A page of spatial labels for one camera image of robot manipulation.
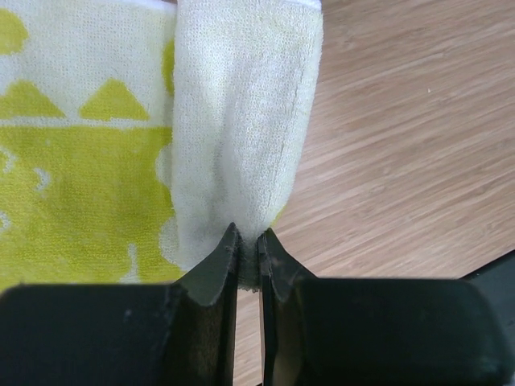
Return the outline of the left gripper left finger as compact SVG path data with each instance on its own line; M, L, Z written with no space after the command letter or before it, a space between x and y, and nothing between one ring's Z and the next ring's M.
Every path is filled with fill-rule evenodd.
M17 285L1 296L4 385L230 385L240 236L171 284Z

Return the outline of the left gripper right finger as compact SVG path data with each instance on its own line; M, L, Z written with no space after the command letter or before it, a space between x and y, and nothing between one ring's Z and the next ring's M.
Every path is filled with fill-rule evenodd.
M257 240L265 385L507 385L511 347L460 279L317 277Z

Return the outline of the yellow green patterned towel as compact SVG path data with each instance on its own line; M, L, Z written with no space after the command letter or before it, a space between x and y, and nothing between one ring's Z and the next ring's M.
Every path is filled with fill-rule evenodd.
M318 1L4 1L1 287L151 283L292 192Z

